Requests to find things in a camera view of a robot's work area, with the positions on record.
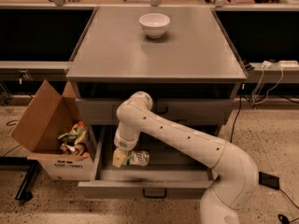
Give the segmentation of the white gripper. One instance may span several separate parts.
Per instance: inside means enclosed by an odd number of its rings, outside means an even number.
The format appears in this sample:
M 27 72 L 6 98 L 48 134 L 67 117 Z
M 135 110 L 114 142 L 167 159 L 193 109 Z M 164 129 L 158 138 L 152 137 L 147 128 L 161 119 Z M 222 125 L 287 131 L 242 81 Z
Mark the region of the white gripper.
M 113 152 L 112 165 L 117 168 L 121 168 L 127 164 L 128 152 L 135 148 L 138 142 L 139 136 L 135 136 L 133 139 L 123 138 L 119 132 L 115 133 L 114 145 L 117 147 Z

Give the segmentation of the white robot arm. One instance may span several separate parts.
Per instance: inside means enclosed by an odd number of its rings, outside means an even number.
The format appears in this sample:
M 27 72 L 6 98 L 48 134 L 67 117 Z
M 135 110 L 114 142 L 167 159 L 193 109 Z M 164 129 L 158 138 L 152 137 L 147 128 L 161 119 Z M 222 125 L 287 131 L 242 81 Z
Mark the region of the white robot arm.
M 201 224 L 240 224 L 238 211 L 252 197 L 259 181 L 252 157 L 230 142 L 164 119 L 151 109 L 152 99 L 143 91 L 118 107 L 113 165 L 128 164 L 139 135 L 151 135 L 218 174 L 201 198 Z

